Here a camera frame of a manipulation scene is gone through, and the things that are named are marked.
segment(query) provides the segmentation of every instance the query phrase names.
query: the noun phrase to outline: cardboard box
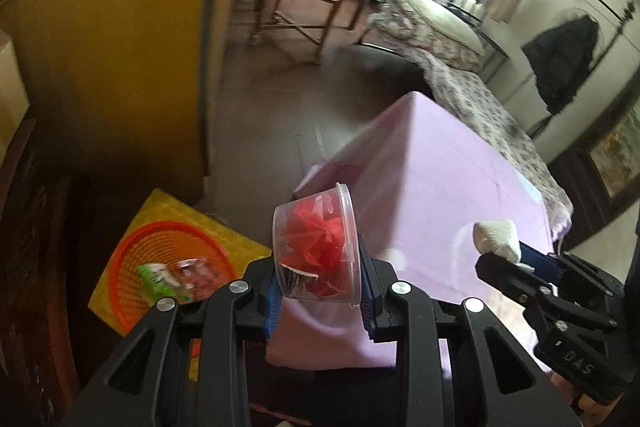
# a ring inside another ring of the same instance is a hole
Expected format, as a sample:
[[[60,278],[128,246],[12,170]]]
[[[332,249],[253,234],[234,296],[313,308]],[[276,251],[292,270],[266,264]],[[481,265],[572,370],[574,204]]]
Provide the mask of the cardboard box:
[[[11,37],[0,30],[0,164],[29,108]]]

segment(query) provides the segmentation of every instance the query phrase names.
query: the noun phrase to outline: white pillow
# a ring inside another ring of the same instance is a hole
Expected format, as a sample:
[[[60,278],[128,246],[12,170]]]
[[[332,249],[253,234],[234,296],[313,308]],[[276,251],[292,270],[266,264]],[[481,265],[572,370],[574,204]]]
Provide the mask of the white pillow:
[[[484,55],[478,35],[461,19],[434,0],[407,0],[415,12],[434,29],[478,55]]]

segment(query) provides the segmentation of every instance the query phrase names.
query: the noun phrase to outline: metal screw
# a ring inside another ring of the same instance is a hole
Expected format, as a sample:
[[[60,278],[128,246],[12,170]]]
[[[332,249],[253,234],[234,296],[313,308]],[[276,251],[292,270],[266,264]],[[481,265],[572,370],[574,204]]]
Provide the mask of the metal screw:
[[[233,281],[229,285],[229,291],[231,293],[244,293],[249,289],[249,283],[247,281],[243,281],[242,279],[238,281]]]
[[[171,297],[162,297],[156,302],[156,308],[161,312],[167,312],[175,308],[175,301]]]
[[[391,285],[391,290],[398,295],[406,295],[411,291],[411,285],[408,282],[396,281]]]
[[[471,297],[465,301],[465,308],[473,313],[480,313],[484,310],[484,302],[475,297]]]

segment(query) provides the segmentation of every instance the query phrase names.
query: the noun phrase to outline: pink tablecloth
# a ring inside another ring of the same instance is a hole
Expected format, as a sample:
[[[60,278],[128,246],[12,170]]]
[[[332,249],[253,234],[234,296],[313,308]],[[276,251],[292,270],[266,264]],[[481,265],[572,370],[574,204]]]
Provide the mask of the pink tablecloth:
[[[522,308],[476,276],[475,221],[512,219],[520,240],[552,243],[540,192],[473,131],[423,95],[405,95],[334,158],[307,174],[296,197],[346,183],[358,231],[372,257],[435,299],[482,298],[532,351]],[[284,299],[267,349],[274,365],[296,369],[395,365],[395,344],[372,343],[360,310]],[[442,365],[448,354],[441,349]]]

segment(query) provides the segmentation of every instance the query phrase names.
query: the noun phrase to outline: orange basket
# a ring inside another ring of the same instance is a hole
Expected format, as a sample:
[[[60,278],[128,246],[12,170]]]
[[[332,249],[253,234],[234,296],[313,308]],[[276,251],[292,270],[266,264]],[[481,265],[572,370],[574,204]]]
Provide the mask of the orange basket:
[[[109,300],[124,330],[146,314],[138,266],[163,263],[171,270],[184,259],[206,257],[220,273],[222,285],[236,279],[225,251],[202,230],[178,221],[156,221],[134,230],[117,245],[109,265]]]

